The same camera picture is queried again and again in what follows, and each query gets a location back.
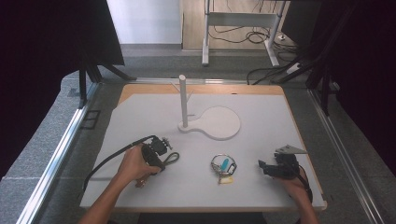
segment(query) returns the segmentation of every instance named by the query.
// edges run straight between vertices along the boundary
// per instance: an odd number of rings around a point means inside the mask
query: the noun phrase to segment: white board
[[[200,116],[216,105],[231,108],[241,120],[240,131],[230,140],[216,141],[203,133],[181,133],[177,128],[181,121],[178,94],[134,94],[113,111],[95,165],[116,150],[153,134],[168,138],[174,151],[180,153],[178,162],[151,176],[143,189],[131,183],[122,192],[116,207],[141,212],[295,208],[281,185],[264,175],[258,165],[258,160],[276,164],[276,148],[285,145],[304,148],[284,96],[193,94],[189,114]],[[218,185],[218,177],[211,170],[212,158],[220,153],[232,156],[238,166],[232,184]],[[121,159],[122,155],[113,159],[92,177],[82,207],[93,204],[116,173]],[[297,155],[297,160],[310,180],[314,207],[324,209],[326,203],[307,156]]]

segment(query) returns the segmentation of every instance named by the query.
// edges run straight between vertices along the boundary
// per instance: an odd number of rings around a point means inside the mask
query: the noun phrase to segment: gray floor
[[[123,48],[125,67],[137,77],[176,77],[245,80],[252,69],[269,66],[265,52],[212,52],[210,66],[203,68],[200,52],[175,47]],[[100,110],[95,128],[80,129],[51,186],[35,223],[76,223],[84,214],[78,207],[81,184],[91,170],[102,144],[111,111],[117,105],[123,84],[101,68],[105,83],[90,110]],[[283,85],[290,109],[323,187],[328,208],[319,214],[322,223],[370,223],[332,142],[323,128],[304,87],[304,76]],[[0,223],[15,223],[78,106],[78,74],[64,78],[61,92],[35,136],[0,182]],[[372,194],[384,223],[396,223],[396,178],[376,154],[368,140],[331,95],[330,118],[362,179]],[[292,223],[295,213],[263,214],[268,223]],[[119,223],[135,223],[138,214],[114,214]]]

